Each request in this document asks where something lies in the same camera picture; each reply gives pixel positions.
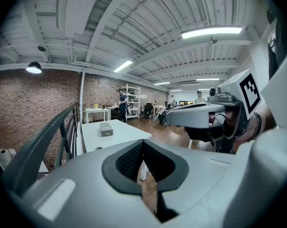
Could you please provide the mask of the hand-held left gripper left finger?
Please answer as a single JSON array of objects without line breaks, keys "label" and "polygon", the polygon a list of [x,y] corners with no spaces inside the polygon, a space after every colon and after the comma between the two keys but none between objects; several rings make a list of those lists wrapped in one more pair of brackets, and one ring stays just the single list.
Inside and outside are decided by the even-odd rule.
[{"label": "hand-held left gripper left finger", "polygon": [[52,228],[158,228],[140,195],[116,191],[102,174],[103,161],[134,146],[125,142],[82,154],[32,185],[22,200]]}]

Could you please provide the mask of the black office chair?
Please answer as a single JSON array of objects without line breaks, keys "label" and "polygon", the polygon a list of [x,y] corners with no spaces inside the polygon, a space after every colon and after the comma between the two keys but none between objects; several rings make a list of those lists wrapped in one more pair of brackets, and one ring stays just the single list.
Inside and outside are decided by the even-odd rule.
[{"label": "black office chair", "polygon": [[141,112],[140,120],[142,119],[149,120],[152,109],[153,109],[152,103],[147,103],[146,105],[144,105],[143,111]]}]

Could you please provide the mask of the person's black clothing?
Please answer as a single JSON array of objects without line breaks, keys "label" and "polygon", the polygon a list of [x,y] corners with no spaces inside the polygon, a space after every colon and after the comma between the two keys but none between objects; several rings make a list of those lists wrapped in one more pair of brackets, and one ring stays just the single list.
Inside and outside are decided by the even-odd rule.
[{"label": "person's black clothing", "polygon": [[274,50],[268,43],[268,79],[270,80],[287,56],[287,11],[284,11],[285,5],[278,1],[266,0],[269,5],[268,11],[271,12],[273,18],[276,18],[274,29],[275,42]]}]

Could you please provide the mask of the small white table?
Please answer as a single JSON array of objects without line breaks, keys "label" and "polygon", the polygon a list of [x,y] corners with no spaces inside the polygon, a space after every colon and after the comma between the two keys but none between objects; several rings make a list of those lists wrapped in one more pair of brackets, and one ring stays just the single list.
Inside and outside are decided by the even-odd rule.
[{"label": "small white table", "polygon": [[104,121],[110,121],[111,116],[110,116],[110,110],[107,108],[86,108],[85,109],[85,119],[86,123],[89,123],[89,113],[103,113],[103,120]]}]

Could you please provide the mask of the white shelf unit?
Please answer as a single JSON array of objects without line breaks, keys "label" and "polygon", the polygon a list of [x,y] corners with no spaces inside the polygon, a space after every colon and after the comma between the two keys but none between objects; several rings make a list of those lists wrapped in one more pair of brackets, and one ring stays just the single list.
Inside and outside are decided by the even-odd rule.
[{"label": "white shelf unit", "polygon": [[123,92],[128,97],[126,105],[126,120],[139,118],[140,115],[140,87],[130,86],[129,84],[122,85]]}]

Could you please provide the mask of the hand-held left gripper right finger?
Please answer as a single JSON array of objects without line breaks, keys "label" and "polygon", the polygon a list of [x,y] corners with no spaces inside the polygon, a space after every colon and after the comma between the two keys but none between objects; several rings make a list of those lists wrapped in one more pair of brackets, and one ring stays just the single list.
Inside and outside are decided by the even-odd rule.
[{"label": "hand-held left gripper right finger", "polygon": [[143,157],[157,185],[156,214],[143,215],[144,228],[224,228],[230,203],[220,181],[233,156],[143,142]]}]

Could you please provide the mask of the person's right forearm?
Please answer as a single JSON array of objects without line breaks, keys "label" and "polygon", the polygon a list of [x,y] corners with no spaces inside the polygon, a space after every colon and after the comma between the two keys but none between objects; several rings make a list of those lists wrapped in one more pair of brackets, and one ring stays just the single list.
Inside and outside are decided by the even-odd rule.
[{"label": "person's right forearm", "polygon": [[[261,126],[261,131],[259,135],[276,126],[274,117],[266,103],[260,106],[255,113],[258,113],[262,118],[262,126]],[[235,150],[237,150],[239,146],[242,145],[243,143],[250,142],[253,140],[252,136],[254,134],[255,127],[256,127],[256,117],[253,114],[249,120],[249,124],[246,129],[246,132],[242,136],[235,139],[235,142],[234,142]]]}]

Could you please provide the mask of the person's right hand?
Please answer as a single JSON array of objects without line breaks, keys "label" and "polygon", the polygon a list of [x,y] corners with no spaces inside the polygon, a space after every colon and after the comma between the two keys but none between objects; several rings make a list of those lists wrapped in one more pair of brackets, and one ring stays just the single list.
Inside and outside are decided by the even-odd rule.
[{"label": "person's right hand", "polygon": [[237,135],[240,128],[240,118],[238,113],[233,110],[225,111],[225,122],[224,122],[224,135],[228,139],[231,139]]}]

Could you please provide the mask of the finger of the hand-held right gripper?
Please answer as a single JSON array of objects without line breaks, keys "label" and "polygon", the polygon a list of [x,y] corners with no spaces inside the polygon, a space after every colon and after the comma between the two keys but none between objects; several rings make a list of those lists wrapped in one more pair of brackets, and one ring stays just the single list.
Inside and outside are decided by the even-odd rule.
[{"label": "finger of the hand-held right gripper", "polygon": [[166,113],[166,121],[171,125],[189,128],[209,128],[209,114],[224,114],[225,106],[213,103],[199,103],[180,106]]}]

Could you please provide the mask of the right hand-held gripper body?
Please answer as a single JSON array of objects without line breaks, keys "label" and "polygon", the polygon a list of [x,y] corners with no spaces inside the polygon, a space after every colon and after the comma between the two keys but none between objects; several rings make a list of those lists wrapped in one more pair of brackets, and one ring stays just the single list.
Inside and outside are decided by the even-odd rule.
[{"label": "right hand-held gripper body", "polygon": [[186,132],[191,141],[208,142],[215,148],[216,152],[231,153],[235,139],[246,132],[251,116],[261,104],[261,95],[253,74],[247,69],[232,76],[219,86],[212,87],[206,102],[223,105],[225,111],[236,111],[240,118],[239,132],[231,139],[225,137],[225,113],[209,114],[209,123],[212,127],[185,127]]}]

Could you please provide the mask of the white vertical pipe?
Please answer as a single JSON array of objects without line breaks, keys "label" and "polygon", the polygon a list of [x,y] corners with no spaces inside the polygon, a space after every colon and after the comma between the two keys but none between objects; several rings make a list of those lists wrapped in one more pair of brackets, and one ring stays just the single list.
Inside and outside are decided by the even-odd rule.
[{"label": "white vertical pipe", "polygon": [[79,98],[79,115],[80,115],[80,123],[83,123],[83,87],[84,87],[84,79],[85,79],[85,69],[83,69],[82,72],[82,78],[81,78],[81,87],[80,87],[80,98]]}]

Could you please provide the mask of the black metal railing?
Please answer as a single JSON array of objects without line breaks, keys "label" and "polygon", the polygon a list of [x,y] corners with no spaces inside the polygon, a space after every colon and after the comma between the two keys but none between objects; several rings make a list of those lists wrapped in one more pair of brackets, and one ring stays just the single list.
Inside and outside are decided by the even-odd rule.
[{"label": "black metal railing", "polygon": [[40,165],[57,131],[60,131],[61,141],[54,168],[63,165],[64,153],[67,161],[77,156],[78,108],[79,104],[74,103],[60,112],[22,146],[1,176],[6,188],[21,197],[36,182]]}]

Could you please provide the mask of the metal wrist watch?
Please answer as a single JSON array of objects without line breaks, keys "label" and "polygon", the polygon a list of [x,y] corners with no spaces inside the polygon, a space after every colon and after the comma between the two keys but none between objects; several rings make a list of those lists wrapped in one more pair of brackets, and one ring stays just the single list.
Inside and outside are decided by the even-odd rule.
[{"label": "metal wrist watch", "polygon": [[261,131],[261,126],[262,126],[262,118],[258,113],[254,113],[255,117],[256,117],[256,127],[254,130],[254,134],[252,136],[252,139],[256,139],[256,137],[259,135],[260,131]]}]

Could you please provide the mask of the white cardboard box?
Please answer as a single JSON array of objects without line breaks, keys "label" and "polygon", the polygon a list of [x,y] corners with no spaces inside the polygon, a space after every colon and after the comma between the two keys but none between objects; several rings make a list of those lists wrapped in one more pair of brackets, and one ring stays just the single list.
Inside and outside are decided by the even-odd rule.
[{"label": "white cardboard box", "polygon": [[0,164],[3,169],[5,169],[12,158],[16,155],[14,149],[0,149]]}]

